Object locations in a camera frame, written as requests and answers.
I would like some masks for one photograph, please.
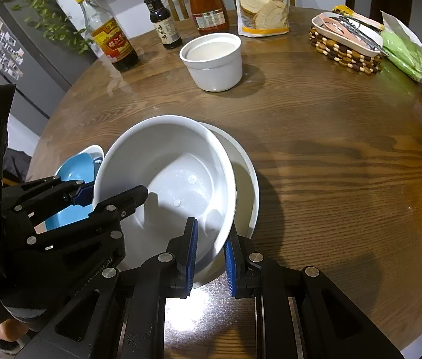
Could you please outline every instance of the green plant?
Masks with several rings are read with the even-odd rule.
[[[27,16],[25,23],[42,30],[44,38],[54,42],[62,42],[79,52],[79,54],[90,48],[89,43],[92,40],[81,37],[81,33],[85,32],[86,29],[83,28],[79,31],[73,31],[75,28],[73,28],[69,21],[71,16],[63,16],[55,0],[18,0],[18,3],[11,7],[11,9],[18,11],[23,7],[32,7],[35,10],[38,19],[33,20],[32,16]]]

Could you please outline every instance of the red sauce bottle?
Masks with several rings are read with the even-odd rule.
[[[200,35],[229,32],[228,12],[222,0],[189,0],[189,5]]]

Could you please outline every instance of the gray refrigerator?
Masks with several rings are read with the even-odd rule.
[[[65,93],[96,60],[51,42],[26,25],[30,12],[0,1],[0,85],[14,83],[11,114],[38,136]]]

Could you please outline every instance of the sauce bottle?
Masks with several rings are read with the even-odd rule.
[[[75,0],[83,11],[86,29],[119,72],[139,62],[136,51],[116,23],[113,14],[93,0]]]
[[[181,37],[174,27],[174,19],[171,12],[164,7],[161,0],[143,0],[150,11],[149,18],[154,29],[161,38],[165,49],[173,49],[183,44]]]
[[[229,32],[228,12],[222,0],[189,0],[189,5],[200,35]]]

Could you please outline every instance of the person's skin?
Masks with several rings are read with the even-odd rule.
[[[0,340],[9,342],[16,341],[28,332],[28,330],[29,329],[25,324],[14,318],[10,318],[0,324]]]

